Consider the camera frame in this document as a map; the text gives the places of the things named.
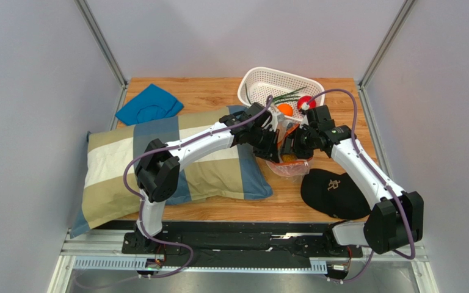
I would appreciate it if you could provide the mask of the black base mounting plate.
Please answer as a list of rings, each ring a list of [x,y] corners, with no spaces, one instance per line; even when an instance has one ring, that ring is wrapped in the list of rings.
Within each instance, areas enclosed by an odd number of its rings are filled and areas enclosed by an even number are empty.
[[[306,267],[312,258],[347,262],[361,258],[361,248],[336,247],[325,238],[326,223],[279,222],[175,222],[162,224],[157,239],[181,246],[159,245],[142,237],[133,220],[114,220],[99,230],[118,231],[120,252],[153,255],[164,265],[241,266],[271,268]]]

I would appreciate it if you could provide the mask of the fake red apple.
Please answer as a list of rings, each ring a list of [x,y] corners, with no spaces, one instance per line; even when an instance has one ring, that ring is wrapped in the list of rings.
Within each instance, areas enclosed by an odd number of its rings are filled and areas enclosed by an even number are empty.
[[[302,96],[297,101],[297,109],[299,112],[304,113],[305,111],[315,108],[317,106],[316,100],[312,96]]]

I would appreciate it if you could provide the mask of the blue folded cloth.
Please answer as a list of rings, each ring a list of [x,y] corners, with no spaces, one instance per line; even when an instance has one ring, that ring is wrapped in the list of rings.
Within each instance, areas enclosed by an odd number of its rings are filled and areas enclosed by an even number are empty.
[[[184,105],[168,91],[150,84],[131,101],[127,102],[115,117],[127,126],[176,116]]]

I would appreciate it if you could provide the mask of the clear orange zip bag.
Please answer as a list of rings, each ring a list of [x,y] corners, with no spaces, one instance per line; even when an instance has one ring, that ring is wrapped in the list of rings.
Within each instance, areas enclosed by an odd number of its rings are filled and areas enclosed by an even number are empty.
[[[299,126],[298,123],[293,123],[289,120],[282,121],[280,129],[278,132],[278,157],[280,159],[280,147],[283,143],[284,138],[292,134],[296,128]],[[276,175],[291,178],[295,176],[304,176],[309,173],[311,169],[311,161],[313,156],[308,159],[299,159],[296,156],[296,160],[293,162],[282,163],[281,159],[279,163],[273,163],[266,161],[266,165],[272,170]]]

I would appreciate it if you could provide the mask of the checked blue beige pillow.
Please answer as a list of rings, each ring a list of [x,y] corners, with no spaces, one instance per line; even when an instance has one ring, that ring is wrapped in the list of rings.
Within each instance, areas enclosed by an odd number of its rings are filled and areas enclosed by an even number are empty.
[[[196,134],[224,115],[243,110],[225,106],[218,110],[183,114],[89,136],[87,174],[81,210],[70,236],[77,237],[104,223],[139,211],[140,200],[123,183],[128,163],[142,154],[154,139],[172,142]],[[204,201],[209,197],[262,200],[272,196],[248,144],[217,151],[186,167],[168,205]]]

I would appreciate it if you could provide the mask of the aluminium slotted rail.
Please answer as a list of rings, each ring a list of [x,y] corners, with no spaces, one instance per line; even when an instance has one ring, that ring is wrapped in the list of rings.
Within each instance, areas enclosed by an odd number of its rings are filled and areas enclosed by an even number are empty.
[[[132,270],[132,271],[160,271],[171,272],[177,266],[165,263],[161,268],[150,258],[141,257],[115,257],[115,256],[77,256],[72,265],[77,270]],[[184,272],[234,272],[234,273],[307,273],[327,274],[328,267],[325,261],[308,261],[306,267],[301,268],[271,268],[271,267],[241,267],[241,266],[190,266]]]

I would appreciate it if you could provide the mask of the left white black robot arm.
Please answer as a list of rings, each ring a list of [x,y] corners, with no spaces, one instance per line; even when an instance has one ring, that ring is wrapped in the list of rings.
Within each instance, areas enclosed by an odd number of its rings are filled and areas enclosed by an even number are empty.
[[[152,140],[145,152],[127,166],[134,169],[139,188],[137,229],[141,235],[153,239],[162,231],[165,203],[177,190],[180,171],[188,165],[246,143],[265,160],[278,162],[277,132],[273,129],[276,121],[268,105],[253,103],[185,139],[167,143]]]

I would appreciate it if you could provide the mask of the fake brown potato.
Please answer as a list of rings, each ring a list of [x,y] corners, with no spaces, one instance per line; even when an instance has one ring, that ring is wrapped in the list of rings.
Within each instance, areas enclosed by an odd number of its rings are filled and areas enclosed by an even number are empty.
[[[293,162],[293,161],[296,160],[296,156],[294,154],[291,154],[291,153],[282,153],[281,154],[281,159],[282,159],[283,163]]]

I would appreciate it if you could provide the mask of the left aluminium frame post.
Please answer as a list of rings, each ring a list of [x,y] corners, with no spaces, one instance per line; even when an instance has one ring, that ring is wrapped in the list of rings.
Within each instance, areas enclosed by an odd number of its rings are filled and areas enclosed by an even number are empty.
[[[86,0],[75,0],[75,4],[77,5],[84,21],[86,22],[87,26],[89,27],[102,55],[104,56],[109,68],[111,69],[113,75],[115,76],[117,82],[120,84],[122,88],[126,88],[128,85],[128,80],[125,78],[117,59],[112,53],[111,47],[106,41],[106,38],[95,18],[95,15],[90,8],[88,1]]]

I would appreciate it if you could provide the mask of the fake orange fruit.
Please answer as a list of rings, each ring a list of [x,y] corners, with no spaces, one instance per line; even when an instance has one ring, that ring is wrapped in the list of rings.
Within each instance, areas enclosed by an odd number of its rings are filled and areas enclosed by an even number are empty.
[[[279,104],[277,109],[286,116],[292,117],[294,115],[294,109],[292,106],[286,103]]]

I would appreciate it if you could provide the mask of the white perforated plastic basket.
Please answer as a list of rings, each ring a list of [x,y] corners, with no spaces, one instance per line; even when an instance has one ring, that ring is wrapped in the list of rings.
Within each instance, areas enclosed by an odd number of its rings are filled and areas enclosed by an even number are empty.
[[[247,101],[245,85],[247,86],[251,103]],[[324,104],[325,95],[322,94],[324,87],[317,81],[268,67],[255,67],[249,70],[243,77],[238,87],[237,96],[240,102],[247,107],[251,106],[254,102],[265,105],[269,95],[275,97],[301,87],[306,88],[301,90],[297,97],[273,101],[273,105],[270,108],[273,112],[280,112],[277,109],[279,104],[289,104],[294,109],[294,115],[292,117],[285,115],[285,119],[294,123],[300,123],[303,119],[303,114],[297,109],[299,98],[308,95],[316,100],[317,106]]]

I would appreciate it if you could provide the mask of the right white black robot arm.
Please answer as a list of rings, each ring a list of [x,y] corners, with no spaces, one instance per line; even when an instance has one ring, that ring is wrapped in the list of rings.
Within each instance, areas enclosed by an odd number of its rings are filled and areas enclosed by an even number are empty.
[[[369,247],[374,253],[393,251],[414,259],[415,243],[423,236],[424,200],[406,192],[390,179],[357,140],[355,131],[336,126],[327,106],[307,109],[301,124],[290,134],[293,153],[300,158],[325,152],[356,184],[371,210],[366,222],[343,222],[328,230],[331,244]]]

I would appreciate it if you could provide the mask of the black baseball cap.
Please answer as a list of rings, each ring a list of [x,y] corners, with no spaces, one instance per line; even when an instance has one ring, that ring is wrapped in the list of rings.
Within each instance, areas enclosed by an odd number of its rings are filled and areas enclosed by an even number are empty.
[[[358,220],[371,212],[365,196],[347,173],[313,168],[303,177],[300,195],[307,206],[336,219]]]

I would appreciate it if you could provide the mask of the fake green onion stalk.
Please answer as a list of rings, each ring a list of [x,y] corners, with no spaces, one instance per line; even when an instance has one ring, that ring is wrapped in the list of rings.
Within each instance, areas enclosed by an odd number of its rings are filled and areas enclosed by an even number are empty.
[[[285,94],[282,94],[282,95],[279,95],[279,96],[275,96],[275,97],[273,97],[273,101],[280,100],[280,99],[295,98],[295,97],[297,97],[297,94],[305,88],[306,87],[301,87],[301,88],[293,90],[291,92],[288,92],[288,93],[285,93]],[[249,95],[249,92],[247,90],[246,85],[244,86],[244,89],[245,89],[245,95],[246,95],[247,101],[251,103],[250,95]]]

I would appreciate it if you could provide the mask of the aluminium frame post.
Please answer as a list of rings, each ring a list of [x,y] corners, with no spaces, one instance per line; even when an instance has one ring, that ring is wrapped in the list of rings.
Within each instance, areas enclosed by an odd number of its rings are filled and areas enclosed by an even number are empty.
[[[120,84],[122,88],[126,88],[128,85],[128,80],[125,78],[117,59],[112,53],[111,47],[106,41],[106,38],[95,18],[95,15],[90,8],[88,1],[86,0],[75,0],[75,4],[77,5],[84,21],[86,22],[87,26],[89,27],[102,55],[104,56],[109,68],[111,69],[113,75],[115,76],[117,82]]]
[[[400,30],[402,29],[404,23],[408,19],[411,11],[413,10],[417,2],[418,2],[417,0],[403,1],[402,6],[399,9],[399,12],[396,14],[392,24],[388,28],[387,33],[385,34],[383,40],[381,41],[375,55],[373,56],[367,69],[365,70],[363,77],[358,83],[361,89],[365,89],[368,86],[368,84],[371,82],[380,63],[386,56],[396,36],[399,34]]]

